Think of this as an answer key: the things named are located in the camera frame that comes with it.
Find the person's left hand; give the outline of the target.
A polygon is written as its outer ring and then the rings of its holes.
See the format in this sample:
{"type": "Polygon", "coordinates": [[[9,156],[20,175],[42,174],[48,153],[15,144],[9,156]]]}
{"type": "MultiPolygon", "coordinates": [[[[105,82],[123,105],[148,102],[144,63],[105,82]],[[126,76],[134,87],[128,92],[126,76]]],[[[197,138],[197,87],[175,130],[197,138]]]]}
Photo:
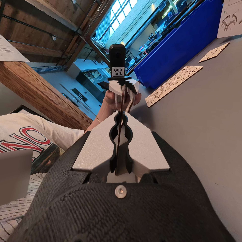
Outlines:
{"type": "MultiPolygon", "coordinates": [[[[136,105],[140,102],[141,96],[142,96],[141,93],[138,93],[135,95],[135,100],[133,105],[136,105]]],[[[123,110],[125,110],[129,106],[129,102],[130,102],[130,96],[126,95],[126,101],[124,102],[123,110]]],[[[103,119],[105,120],[110,115],[112,115],[115,110],[120,111],[120,105],[121,103],[117,102],[116,104],[115,102],[115,93],[111,92],[110,90],[107,90],[98,114],[101,114],[103,119]]]]}

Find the blue plastic bin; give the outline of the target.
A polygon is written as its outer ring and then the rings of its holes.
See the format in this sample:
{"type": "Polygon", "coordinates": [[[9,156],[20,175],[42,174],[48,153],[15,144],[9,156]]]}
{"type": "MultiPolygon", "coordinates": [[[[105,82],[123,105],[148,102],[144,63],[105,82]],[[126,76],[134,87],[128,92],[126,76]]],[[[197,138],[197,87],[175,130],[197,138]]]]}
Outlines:
{"type": "Polygon", "coordinates": [[[156,89],[216,37],[221,0],[206,0],[185,17],[134,69],[147,88],[156,89]]]}

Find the black picture frame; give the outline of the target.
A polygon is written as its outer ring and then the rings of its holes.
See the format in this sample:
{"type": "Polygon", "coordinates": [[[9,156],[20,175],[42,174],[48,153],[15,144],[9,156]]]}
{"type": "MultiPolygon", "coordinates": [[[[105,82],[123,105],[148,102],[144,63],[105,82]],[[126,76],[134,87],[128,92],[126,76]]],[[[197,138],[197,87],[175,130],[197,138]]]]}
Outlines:
{"type": "Polygon", "coordinates": [[[24,105],[20,105],[19,107],[17,107],[13,111],[11,111],[9,114],[12,114],[12,113],[23,113],[23,114],[36,115],[36,116],[44,118],[45,120],[47,120],[49,122],[53,122],[52,120],[50,120],[48,118],[45,118],[43,115],[40,115],[40,114],[36,113],[35,111],[31,110],[30,108],[28,108],[28,107],[26,107],[24,105]]]}

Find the wooden puzzle sheet square cutout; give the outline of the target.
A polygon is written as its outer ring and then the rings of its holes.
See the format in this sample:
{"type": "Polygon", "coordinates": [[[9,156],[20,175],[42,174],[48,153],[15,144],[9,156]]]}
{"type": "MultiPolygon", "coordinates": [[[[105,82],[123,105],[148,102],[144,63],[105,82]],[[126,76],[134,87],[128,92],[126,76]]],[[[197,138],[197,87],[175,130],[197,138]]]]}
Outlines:
{"type": "Polygon", "coordinates": [[[126,92],[126,86],[124,85],[122,89],[121,105],[120,105],[119,132],[118,132],[118,142],[117,142],[117,165],[116,165],[115,175],[119,175],[119,169],[122,163],[121,162],[122,149],[120,148],[120,139],[121,139],[121,130],[122,130],[122,121],[123,121],[123,106],[124,106],[125,92],[126,92]]]}

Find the small serrated square wooden piece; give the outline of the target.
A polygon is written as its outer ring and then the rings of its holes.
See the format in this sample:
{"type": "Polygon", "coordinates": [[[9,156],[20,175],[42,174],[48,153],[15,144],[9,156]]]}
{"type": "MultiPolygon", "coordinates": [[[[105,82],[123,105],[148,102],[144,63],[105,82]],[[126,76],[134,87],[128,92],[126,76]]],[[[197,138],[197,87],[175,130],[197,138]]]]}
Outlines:
{"type": "Polygon", "coordinates": [[[198,63],[217,57],[229,44],[230,42],[210,50],[198,63]]]}

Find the wooden puzzle sheet arch parts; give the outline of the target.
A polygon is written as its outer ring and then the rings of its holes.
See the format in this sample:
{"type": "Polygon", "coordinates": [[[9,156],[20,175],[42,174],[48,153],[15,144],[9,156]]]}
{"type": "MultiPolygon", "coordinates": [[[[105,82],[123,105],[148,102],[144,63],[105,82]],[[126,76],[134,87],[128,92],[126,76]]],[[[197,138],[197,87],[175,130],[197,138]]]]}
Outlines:
{"type": "Polygon", "coordinates": [[[203,69],[203,66],[186,66],[181,69],[145,99],[147,107],[153,106],[201,69],[203,69]]]}

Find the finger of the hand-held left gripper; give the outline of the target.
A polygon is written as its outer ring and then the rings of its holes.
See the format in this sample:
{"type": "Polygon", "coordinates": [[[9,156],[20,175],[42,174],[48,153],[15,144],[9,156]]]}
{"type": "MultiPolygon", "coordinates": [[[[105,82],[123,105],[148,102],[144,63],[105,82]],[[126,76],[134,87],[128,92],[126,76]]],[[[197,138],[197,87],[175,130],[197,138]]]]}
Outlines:
{"type": "Polygon", "coordinates": [[[122,95],[124,86],[118,83],[118,80],[109,81],[109,90],[117,95],[122,95]]]}
{"type": "Polygon", "coordinates": [[[129,94],[133,93],[134,95],[136,95],[139,93],[139,81],[134,79],[128,79],[125,80],[125,85],[129,94]]]}

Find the thick wooden beam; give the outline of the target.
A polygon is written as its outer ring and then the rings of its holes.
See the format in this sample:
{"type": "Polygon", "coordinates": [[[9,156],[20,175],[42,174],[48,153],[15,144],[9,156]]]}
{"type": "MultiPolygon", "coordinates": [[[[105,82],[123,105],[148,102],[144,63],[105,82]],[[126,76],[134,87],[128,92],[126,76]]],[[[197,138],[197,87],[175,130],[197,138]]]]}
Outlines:
{"type": "Polygon", "coordinates": [[[58,125],[86,129],[92,120],[25,62],[1,62],[3,85],[58,125]]]}

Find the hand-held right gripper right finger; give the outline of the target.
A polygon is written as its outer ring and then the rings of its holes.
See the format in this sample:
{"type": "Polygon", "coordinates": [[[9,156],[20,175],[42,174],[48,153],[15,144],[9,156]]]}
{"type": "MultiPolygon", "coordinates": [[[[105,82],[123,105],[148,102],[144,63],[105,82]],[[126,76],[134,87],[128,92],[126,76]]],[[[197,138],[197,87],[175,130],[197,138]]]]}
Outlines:
{"type": "Polygon", "coordinates": [[[144,174],[170,170],[154,134],[124,112],[124,171],[135,177],[135,183],[139,183],[144,174]]]}

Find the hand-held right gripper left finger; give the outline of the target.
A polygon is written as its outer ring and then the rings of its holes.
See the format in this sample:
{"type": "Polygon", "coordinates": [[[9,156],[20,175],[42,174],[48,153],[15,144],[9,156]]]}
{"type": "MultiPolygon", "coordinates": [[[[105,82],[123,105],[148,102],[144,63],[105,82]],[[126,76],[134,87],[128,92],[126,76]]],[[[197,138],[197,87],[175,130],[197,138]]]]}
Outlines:
{"type": "Polygon", "coordinates": [[[104,183],[117,166],[117,143],[120,112],[116,111],[93,128],[77,156],[72,169],[77,172],[98,174],[104,183]]]}

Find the white tower instruction sheet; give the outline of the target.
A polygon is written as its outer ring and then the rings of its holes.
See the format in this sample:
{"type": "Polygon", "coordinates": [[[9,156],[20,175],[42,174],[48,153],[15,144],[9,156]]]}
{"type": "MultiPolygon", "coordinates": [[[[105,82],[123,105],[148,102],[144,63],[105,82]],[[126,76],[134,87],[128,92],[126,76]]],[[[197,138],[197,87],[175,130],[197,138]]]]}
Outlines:
{"type": "Polygon", "coordinates": [[[242,34],[242,1],[224,0],[217,38],[242,34]]]}

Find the grey desk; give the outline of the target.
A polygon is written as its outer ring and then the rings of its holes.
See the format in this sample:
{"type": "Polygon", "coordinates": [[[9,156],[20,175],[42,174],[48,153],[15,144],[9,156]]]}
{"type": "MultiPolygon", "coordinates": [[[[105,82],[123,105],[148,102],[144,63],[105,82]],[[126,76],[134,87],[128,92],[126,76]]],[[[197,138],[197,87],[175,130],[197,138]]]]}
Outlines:
{"type": "Polygon", "coordinates": [[[154,90],[140,85],[141,101],[131,110],[189,163],[236,241],[242,232],[241,40],[214,40],[185,64],[203,69],[150,108],[145,98],[154,90]],[[217,57],[198,63],[228,42],[217,57]]]}

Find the white printed paper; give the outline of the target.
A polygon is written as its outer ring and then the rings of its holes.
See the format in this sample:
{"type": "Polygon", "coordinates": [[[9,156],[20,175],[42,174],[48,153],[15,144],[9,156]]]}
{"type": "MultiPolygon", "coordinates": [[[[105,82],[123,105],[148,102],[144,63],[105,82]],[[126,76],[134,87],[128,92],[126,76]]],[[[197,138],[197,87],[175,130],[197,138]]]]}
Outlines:
{"type": "Polygon", "coordinates": [[[0,35],[0,61],[1,62],[30,62],[2,35],[0,35]]]}

